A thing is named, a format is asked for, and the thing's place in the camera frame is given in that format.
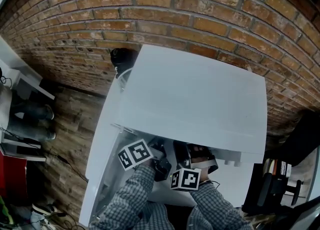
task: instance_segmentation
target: shoe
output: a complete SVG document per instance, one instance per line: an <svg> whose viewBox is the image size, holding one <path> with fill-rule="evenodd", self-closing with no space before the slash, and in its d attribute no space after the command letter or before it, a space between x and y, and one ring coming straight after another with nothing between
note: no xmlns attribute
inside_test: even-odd
<svg viewBox="0 0 320 230"><path fill-rule="evenodd" d="M48 104L45 104L46 108L48 109L48 115L46 118L49 119L49 120L53 120L55 118L55 113L54 111L52 110L51 106L48 105Z"/></svg>
<svg viewBox="0 0 320 230"><path fill-rule="evenodd" d="M51 204L41 206L36 203L33 203L32 209L38 214L47 215L47 216L50 216L52 213L58 212L58 209Z"/></svg>

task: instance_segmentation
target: white table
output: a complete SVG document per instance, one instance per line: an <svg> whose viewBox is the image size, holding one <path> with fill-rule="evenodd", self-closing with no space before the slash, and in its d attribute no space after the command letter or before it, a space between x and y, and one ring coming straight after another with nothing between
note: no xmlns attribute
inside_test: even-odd
<svg viewBox="0 0 320 230"><path fill-rule="evenodd" d="M239 167L218 160L219 169L210 177L220 183L224 198L239 207L246 199L254 163L262 162L265 151L265 80L216 60L143 45L124 91L118 80L113 81L95 130L79 218L85 226L133 173L125 172L117 157L122 141L134 138L130 130L223 150L226 159L228 150L232 152ZM174 171L174 154L167 153ZM169 182L156 183L149 199L194 205L188 193L168 191ZM170 202L177 196L182 199Z"/></svg>

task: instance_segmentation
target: black object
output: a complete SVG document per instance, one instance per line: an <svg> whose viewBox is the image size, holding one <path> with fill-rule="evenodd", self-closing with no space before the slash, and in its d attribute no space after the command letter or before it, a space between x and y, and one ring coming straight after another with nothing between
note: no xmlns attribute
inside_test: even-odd
<svg viewBox="0 0 320 230"><path fill-rule="evenodd" d="M310 217L308 222L312 221L313 213L319 208L320 206L320 196L307 201L301 205L298 205L294 208L290 208L287 206L282 206L283 211L276 215L274 222L271 225L266 225L264 230L289 230L291 227L298 221ZM304 229L308 230L317 230L320 226L320 215L318 215L311 225L306 225Z"/></svg>
<svg viewBox="0 0 320 230"><path fill-rule="evenodd" d="M158 150L163 154L162 158L152 159L152 166L155 170L154 181L156 182L166 180L172 167L167 159L164 143L165 141L162 138L155 137L148 144L148 147Z"/></svg>
<svg viewBox="0 0 320 230"><path fill-rule="evenodd" d="M134 66L138 54L137 51L128 48L115 48L111 51L111 62L116 70L116 78Z"/></svg>
<svg viewBox="0 0 320 230"><path fill-rule="evenodd" d="M274 150L266 151L264 160L278 160L291 164L293 167L305 159L319 144L320 117L318 113L307 112L299 121L285 143ZM248 193L242 210L251 216L258 214L278 214L284 210L281 200L286 191L293 193L291 205L295 205L302 182L297 181L296 187L288 186L289 178L281 175L266 173L263 176L263 164L255 163Z"/></svg>
<svg viewBox="0 0 320 230"><path fill-rule="evenodd" d="M279 148L268 150L265 158L279 159L297 166L320 145L320 114L308 111Z"/></svg>
<svg viewBox="0 0 320 230"><path fill-rule="evenodd" d="M179 170L181 168L190 169L191 168L191 158L197 157L207 157L208 161L216 160L215 156L210 152L210 150L203 146L203 150L195 151L191 149L194 144L185 143L182 141L174 140L173 148L174 154L176 158L176 169ZM212 165L208 169L208 174L214 172L218 169L218 165Z"/></svg>

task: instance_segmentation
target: checkered sleeve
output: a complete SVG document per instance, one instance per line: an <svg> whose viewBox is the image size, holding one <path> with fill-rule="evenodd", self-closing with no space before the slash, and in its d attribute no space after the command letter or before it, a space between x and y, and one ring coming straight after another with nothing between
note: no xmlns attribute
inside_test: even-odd
<svg viewBox="0 0 320 230"><path fill-rule="evenodd" d="M246 221L230 202L224 199L212 183L199 186L191 191L201 213L215 230L252 230L250 222Z"/></svg>
<svg viewBox="0 0 320 230"><path fill-rule="evenodd" d="M133 175L113 196L98 222L90 224L91 230L124 230L136 225L139 213L151 193L155 170L140 164Z"/></svg>

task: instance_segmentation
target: black cable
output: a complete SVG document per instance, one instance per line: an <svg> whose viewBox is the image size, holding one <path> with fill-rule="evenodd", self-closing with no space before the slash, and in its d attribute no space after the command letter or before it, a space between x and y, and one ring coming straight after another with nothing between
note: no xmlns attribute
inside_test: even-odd
<svg viewBox="0 0 320 230"><path fill-rule="evenodd" d="M46 150L43 150L43 152L44 152L44 153L47 153L48 155L55 156L55 157L57 157L60 161L62 161L63 163L69 165L69 166L73 169L73 171L78 174L78 176L79 176L80 178L82 178L85 182L88 183L88 180L85 179L77 170L75 170L75 168L74 168L65 158L61 157L61 156L58 155L58 154L53 154L53 153L47 152Z"/></svg>
<svg viewBox="0 0 320 230"><path fill-rule="evenodd" d="M51 217L53 217L54 215L57 215L57 214L59 214L59 213L51 214L50 216L48 216L48 217L44 217L44 218L39 219L38 221L35 221L35 222L29 222L29 223L26 223L26 224L16 224L16 225L14 225L13 227L15 227L15 228L16 228L16 227L23 227L23 226L27 226L27 225L35 224L35 223L38 223L38 222L40 222L40 221L42 221L42 220L49 219L49 218L51 218Z"/></svg>
<svg viewBox="0 0 320 230"><path fill-rule="evenodd" d="M211 183L214 182L214 183L217 183L217 184L218 184L218 186L217 186L215 189L218 189L218 187L220 186L220 183L217 182L217 181L210 180L210 182L211 182Z"/></svg>
<svg viewBox="0 0 320 230"><path fill-rule="evenodd" d="M1 78L0 78L0 82L2 82L2 84L6 84L6 83L7 83L7 80L10 80L10 82L11 82L10 89L11 89L11 87L12 87L12 80L11 80L11 78L6 78L6 77L4 77L4 76L1 76Z"/></svg>
<svg viewBox="0 0 320 230"><path fill-rule="evenodd" d="M27 145L29 145L29 146L31 146L31 147L33 147L33 148L36 148L36 149L38 149L38 147L37 146L35 146L35 145L33 145L33 144L30 144L30 143L27 143L27 142L25 142L23 139L21 139L20 137L18 137L18 136L16 136L15 134L13 134L13 133L11 133L10 131L8 131L8 130L6 130L6 129L4 129L4 128L2 128L2 127L0 127L0 131L3 131L3 132L7 132L9 135L11 135L11 136L13 136L13 137L15 137L16 139L18 139L20 142L22 142L22 143L25 143L25 144L27 144ZM75 172L75 173L77 173L77 175L80 177L80 178L82 178L85 182L87 182L88 183L88 180L87 179L85 179L65 158L63 158L63 157L61 157L60 155L58 155L58 154L53 154L53 153L50 153L50 152L48 152L48 151L46 151L46 150L42 150L44 153L46 153L46 154L48 154L48 155L52 155L52 156L55 156L55 157L57 157L60 161L62 161L63 163L65 163L65 164L67 164L67 165L69 165L72 169L73 169L73 171Z"/></svg>

